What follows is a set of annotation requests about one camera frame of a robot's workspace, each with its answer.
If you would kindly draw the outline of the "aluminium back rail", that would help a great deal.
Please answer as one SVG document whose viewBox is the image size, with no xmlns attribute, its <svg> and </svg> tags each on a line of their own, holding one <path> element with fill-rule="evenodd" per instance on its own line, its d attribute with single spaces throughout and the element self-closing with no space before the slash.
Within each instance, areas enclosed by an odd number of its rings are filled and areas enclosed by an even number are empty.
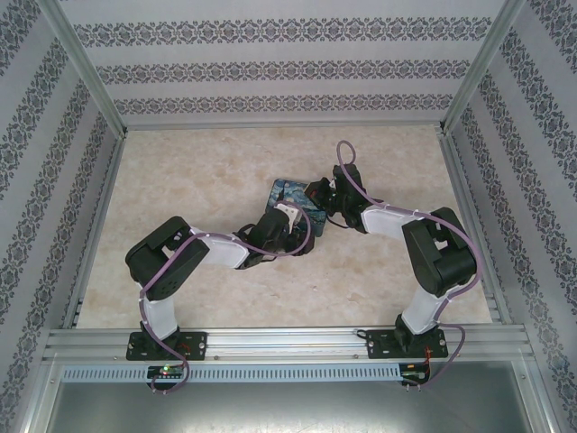
<svg viewBox="0 0 577 433">
<path fill-rule="evenodd" d="M 393 126 L 433 126 L 441 129 L 441 121 L 288 121 L 288 122 L 228 122 L 228 123 L 199 123 L 199 124 L 134 124 L 127 125 L 128 132 L 149 131 L 190 131 L 212 129 L 271 129 L 271 128 L 326 128 L 326 127 L 393 127 Z"/>
</svg>

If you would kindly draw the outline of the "aluminium side rail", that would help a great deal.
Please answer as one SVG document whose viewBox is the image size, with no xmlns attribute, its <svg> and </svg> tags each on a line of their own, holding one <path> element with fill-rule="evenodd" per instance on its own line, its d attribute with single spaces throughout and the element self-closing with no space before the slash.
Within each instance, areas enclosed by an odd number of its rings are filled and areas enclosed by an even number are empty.
<svg viewBox="0 0 577 433">
<path fill-rule="evenodd" d="M 81 308 L 89 283 L 107 209 L 113 194 L 114 183 L 123 156 L 127 134 L 128 132 L 124 131 L 119 135 L 105 167 L 103 182 L 97 196 L 96 207 L 91 217 L 91 225 L 87 231 L 86 242 L 72 280 L 71 292 L 67 298 L 63 316 L 61 317 L 60 329 L 73 328 L 77 322 L 78 308 Z"/>
<path fill-rule="evenodd" d="M 481 222 L 453 140 L 450 136 L 444 134 L 442 130 L 437 132 L 437 138 L 453 186 L 456 202 L 462 215 L 463 226 L 481 251 L 481 280 L 485 297 L 489 302 L 491 319 L 502 325 L 510 325 L 513 320 L 509 315 L 506 301 L 503 298 L 498 274 L 490 258 L 490 251 L 482 232 Z"/>
</svg>

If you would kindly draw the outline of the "aluminium frame post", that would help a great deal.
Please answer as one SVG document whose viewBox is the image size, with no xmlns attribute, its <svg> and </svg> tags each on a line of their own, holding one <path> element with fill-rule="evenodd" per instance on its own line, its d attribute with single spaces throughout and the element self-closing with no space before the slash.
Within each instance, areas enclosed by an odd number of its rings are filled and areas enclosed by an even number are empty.
<svg viewBox="0 0 577 433">
<path fill-rule="evenodd" d="M 51 29 L 55 32 L 60 44 L 69 56 L 79 76 L 94 98 L 100 112 L 105 117 L 116 137 L 124 138 L 127 127 L 119 114 L 113 99 L 97 73 L 96 67 L 89 58 L 78 35 L 64 13 L 59 0 L 36 0 L 41 12 L 45 15 Z"/>
<path fill-rule="evenodd" d="M 466 72 L 462 84 L 456 91 L 445 117 L 440 122 L 440 126 L 436 129 L 438 136 L 445 136 L 453 130 L 454 126 L 460 119 L 462 112 L 472 98 L 475 89 L 489 68 L 500 44 L 507 35 L 509 28 L 517 19 L 525 1 L 526 0 L 504 1 L 499 13 L 489 28 L 487 36 L 478 53 Z"/>
</svg>

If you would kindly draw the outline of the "starry night print tin box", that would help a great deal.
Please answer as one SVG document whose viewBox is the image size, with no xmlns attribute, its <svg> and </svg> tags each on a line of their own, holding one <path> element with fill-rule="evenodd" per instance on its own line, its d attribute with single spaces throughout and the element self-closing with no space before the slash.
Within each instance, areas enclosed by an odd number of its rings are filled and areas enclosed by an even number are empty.
<svg viewBox="0 0 577 433">
<path fill-rule="evenodd" d="M 312 235 L 321 237 L 326 222 L 326 212 L 319 209 L 305 194 L 308 184 L 295 180 L 276 179 L 273 181 L 265 211 L 271 210 L 279 200 L 286 200 L 299 204 L 310 219 Z"/>
</svg>

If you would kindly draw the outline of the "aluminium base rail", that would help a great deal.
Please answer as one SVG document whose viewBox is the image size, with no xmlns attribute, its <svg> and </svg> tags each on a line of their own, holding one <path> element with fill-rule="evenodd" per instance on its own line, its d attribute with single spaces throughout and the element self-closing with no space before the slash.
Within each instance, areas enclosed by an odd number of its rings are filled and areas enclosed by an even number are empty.
<svg viewBox="0 0 577 433">
<path fill-rule="evenodd" d="M 518 361 L 535 357 L 521 325 L 465 325 L 458 361 Z M 126 361 L 130 329 L 56 329 L 41 360 L 60 364 L 120 364 Z M 367 343 L 353 327 L 208 328 L 207 364 L 368 363 Z"/>
</svg>

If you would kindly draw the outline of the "right controller circuit board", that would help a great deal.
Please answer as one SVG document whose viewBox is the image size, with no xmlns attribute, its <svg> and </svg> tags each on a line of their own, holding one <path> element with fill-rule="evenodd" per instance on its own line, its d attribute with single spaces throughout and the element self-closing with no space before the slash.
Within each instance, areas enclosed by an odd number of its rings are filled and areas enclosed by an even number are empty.
<svg viewBox="0 0 577 433">
<path fill-rule="evenodd" d="M 429 361 L 424 361 L 420 364 L 401 364 L 399 369 L 404 385 L 423 385 L 430 379 L 431 368 Z"/>
</svg>

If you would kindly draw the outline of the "left controller circuit board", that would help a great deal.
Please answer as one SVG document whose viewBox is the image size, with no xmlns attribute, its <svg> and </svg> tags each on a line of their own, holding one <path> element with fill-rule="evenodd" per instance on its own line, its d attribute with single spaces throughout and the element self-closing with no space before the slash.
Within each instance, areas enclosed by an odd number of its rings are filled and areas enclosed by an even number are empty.
<svg viewBox="0 0 577 433">
<path fill-rule="evenodd" d="M 185 372 L 186 370 L 179 365 L 150 366 L 146 373 L 146 381 L 155 382 L 156 386 L 160 383 L 172 385 L 181 382 L 185 377 Z"/>
</svg>

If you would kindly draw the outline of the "controller circuit board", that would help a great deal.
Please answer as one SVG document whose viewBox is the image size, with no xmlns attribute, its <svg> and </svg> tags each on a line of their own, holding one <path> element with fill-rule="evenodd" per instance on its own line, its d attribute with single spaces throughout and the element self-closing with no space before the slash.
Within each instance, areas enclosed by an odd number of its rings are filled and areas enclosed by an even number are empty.
<svg viewBox="0 0 577 433">
<path fill-rule="evenodd" d="M 150 366 L 146 373 L 146 381 L 155 382 L 156 386 L 160 383 L 172 385 L 181 382 L 185 377 L 185 372 L 186 370 L 179 365 Z"/>
<path fill-rule="evenodd" d="M 399 369 L 404 385 L 423 385 L 430 379 L 431 368 L 429 361 L 424 361 L 420 364 L 401 364 Z"/>
</svg>

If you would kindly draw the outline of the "grey metal sheet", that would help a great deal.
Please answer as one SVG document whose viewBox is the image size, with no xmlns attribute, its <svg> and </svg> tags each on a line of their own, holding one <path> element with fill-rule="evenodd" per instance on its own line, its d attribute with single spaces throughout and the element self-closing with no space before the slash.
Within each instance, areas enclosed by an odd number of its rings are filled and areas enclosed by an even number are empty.
<svg viewBox="0 0 577 433">
<path fill-rule="evenodd" d="M 65 383 L 47 433 L 533 433 L 514 392 L 406 390 L 390 382 Z"/>
</svg>

